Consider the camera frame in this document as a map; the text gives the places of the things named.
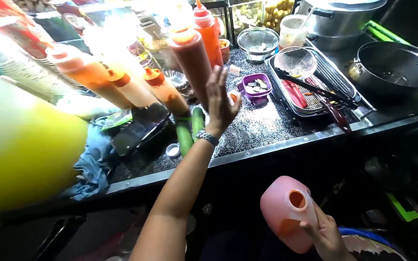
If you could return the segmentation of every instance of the pot lid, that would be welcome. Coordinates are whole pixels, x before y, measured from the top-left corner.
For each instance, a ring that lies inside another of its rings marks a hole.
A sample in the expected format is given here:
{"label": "pot lid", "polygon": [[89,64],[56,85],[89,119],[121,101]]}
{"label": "pot lid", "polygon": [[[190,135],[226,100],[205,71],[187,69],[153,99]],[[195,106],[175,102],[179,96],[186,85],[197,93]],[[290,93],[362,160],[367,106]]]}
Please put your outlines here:
{"label": "pot lid", "polygon": [[306,0],[312,6],[335,11],[368,11],[379,9],[387,0]]}

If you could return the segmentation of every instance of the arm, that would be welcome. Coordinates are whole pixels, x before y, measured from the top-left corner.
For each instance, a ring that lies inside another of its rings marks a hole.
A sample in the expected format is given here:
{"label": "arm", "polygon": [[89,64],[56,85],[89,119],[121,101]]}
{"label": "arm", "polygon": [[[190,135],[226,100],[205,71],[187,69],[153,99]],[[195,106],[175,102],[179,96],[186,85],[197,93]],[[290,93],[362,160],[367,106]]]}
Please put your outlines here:
{"label": "arm", "polygon": [[[229,105],[225,79],[227,69],[215,66],[206,90],[210,121],[206,132],[219,138],[241,106],[238,96]],[[201,189],[214,146],[197,140],[172,173],[149,213],[130,261],[182,261],[185,259],[185,230],[189,212]]]}

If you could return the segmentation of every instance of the metal watch band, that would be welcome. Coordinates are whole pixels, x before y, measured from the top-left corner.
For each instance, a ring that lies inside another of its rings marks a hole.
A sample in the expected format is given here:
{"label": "metal watch band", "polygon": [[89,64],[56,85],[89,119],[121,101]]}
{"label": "metal watch band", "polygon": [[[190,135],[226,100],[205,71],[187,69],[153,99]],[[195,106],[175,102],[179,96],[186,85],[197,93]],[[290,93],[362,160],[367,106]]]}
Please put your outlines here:
{"label": "metal watch band", "polygon": [[214,147],[216,147],[219,144],[219,139],[207,133],[205,129],[199,130],[196,134],[196,138],[203,138],[209,141]]}

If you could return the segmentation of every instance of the yellow container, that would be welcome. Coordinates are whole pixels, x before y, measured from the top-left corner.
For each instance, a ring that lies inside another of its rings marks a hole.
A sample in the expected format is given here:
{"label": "yellow container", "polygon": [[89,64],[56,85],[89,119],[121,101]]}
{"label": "yellow container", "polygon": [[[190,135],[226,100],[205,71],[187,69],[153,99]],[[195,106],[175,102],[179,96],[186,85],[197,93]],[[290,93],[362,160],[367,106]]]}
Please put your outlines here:
{"label": "yellow container", "polygon": [[86,136],[87,122],[0,79],[0,212],[71,186]]}

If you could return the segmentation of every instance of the wire strainer basket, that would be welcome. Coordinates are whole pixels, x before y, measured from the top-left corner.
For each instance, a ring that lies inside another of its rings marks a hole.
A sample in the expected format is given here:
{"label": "wire strainer basket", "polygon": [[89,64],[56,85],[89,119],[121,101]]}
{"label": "wire strainer basket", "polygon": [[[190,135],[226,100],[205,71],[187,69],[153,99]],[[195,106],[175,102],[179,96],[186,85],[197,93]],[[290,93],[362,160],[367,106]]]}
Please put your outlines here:
{"label": "wire strainer basket", "polygon": [[286,71],[299,80],[311,77],[317,69],[317,59],[307,49],[290,46],[281,50],[275,57],[274,66]]}

